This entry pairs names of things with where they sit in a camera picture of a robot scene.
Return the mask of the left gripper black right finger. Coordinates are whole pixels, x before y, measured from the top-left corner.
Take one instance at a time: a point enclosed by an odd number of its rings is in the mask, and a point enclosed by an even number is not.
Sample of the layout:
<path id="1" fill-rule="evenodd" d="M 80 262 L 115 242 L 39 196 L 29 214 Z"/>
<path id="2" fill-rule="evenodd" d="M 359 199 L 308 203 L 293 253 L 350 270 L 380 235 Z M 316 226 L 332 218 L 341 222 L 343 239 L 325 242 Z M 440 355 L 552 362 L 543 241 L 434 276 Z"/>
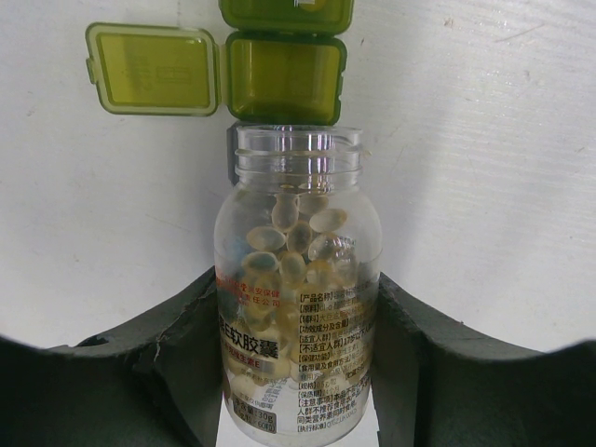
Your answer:
<path id="1" fill-rule="evenodd" d="M 382 446 L 592 446 L 595 343 L 541 353 L 381 276 L 372 394 Z"/>

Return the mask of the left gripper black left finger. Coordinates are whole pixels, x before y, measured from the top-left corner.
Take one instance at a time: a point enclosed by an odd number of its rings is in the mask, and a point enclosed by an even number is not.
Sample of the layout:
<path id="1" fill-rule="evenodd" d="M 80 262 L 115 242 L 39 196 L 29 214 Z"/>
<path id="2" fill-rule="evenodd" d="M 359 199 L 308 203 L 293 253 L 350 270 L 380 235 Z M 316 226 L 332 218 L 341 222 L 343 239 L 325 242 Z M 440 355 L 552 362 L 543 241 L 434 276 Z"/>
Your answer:
<path id="1" fill-rule="evenodd" d="M 212 446 L 221 402 L 213 271 L 79 345 L 1 341 L 5 446 Z"/>

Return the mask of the clear jar orange pills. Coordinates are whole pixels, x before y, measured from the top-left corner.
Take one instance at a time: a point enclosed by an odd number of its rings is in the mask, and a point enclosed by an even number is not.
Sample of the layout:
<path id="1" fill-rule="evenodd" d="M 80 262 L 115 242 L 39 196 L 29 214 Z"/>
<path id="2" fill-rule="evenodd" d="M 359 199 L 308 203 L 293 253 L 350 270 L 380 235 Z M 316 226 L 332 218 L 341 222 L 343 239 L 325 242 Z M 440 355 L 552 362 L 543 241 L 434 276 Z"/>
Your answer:
<path id="1" fill-rule="evenodd" d="M 224 403 L 266 446 L 326 446 L 365 413 L 382 232 L 356 129 L 237 124 L 215 223 Z"/>

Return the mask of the weekly pill organizer strip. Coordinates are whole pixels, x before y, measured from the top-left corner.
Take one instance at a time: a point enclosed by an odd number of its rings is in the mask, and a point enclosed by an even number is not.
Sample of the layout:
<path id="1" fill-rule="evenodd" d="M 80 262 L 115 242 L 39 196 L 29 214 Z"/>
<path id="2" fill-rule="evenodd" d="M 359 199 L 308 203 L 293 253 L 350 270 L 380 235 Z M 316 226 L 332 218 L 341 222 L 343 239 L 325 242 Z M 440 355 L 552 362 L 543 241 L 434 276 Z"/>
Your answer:
<path id="1" fill-rule="evenodd" d="M 233 32 L 94 22 L 89 79 L 114 115 L 213 115 L 331 126 L 341 114 L 351 1 L 222 1 Z"/>

